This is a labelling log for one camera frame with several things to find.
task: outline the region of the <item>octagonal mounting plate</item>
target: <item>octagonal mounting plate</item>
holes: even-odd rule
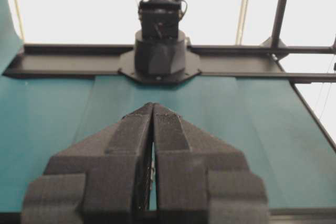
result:
[[[148,76],[135,69],[134,51],[130,51],[121,55],[118,71],[144,84],[179,84],[201,73],[199,55],[187,51],[185,57],[185,69],[167,76]]]

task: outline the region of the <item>black metal frame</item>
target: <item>black metal frame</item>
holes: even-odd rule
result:
[[[330,47],[283,46],[280,33],[287,0],[278,0],[276,17],[269,46],[192,46],[188,49],[200,55],[201,74],[205,76],[227,76],[244,78],[280,78],[291,82],[319,129],[336,152],[336,145],[319,119],[302,97],[296,83],[336,82],[336,74],[329,73],[286,73],[279,59],[288,54],[336,54],[336,41]],[[36,77],[86,77],[98,74],[119,74],[120,55],[133,50],[132,45],[25,45],[10,64],[4,75],[18,78]],[[242,66],[242,60],[254,62]],[[46,61],[55,63],[47,68]],[[215,63],[224,67],[216,69]],[[336,221],[336,209],[273,209],[270,223],[331,223]],[[0,223],[19,223],[19,213],[0,214]],[[139,223],[157,223],[155,212],[147,212]]]

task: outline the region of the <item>black cylindrical base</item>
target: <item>black cylindrical base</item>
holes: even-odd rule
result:
[[[135,35],[135,69],[144,74],[164,76],[185,68],[185,35],[178,32],[178,39],[143,39],[142,32]]]

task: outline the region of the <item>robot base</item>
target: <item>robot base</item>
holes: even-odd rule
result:
[[[178,84],[200,74],[200,57],[187,51],[186,39],[142,39],[136,34],[134,50],[121,55],[119,72],[146,84]]]

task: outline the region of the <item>teal surface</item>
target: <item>teal surface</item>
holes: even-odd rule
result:
[[[51,155],[71,145],[92,81],[0,77],[0,212],[21,211]]]
[[[76,141],[149,101],[244,151],[271,208],[336,207],[336,155],[287,81],[196,77],[167,88],[96,77]]]
[[[15,33],[8,1],[0,0],[0,75],[14,59],[22,41]]]
[[[147,102],[244,151],[271,208],[336,207],[336,155],[287,81],[196,77],[169,88],[100,76],[91,86],[0,79],[0,211],[20,211],[26,186],[51,154]]]

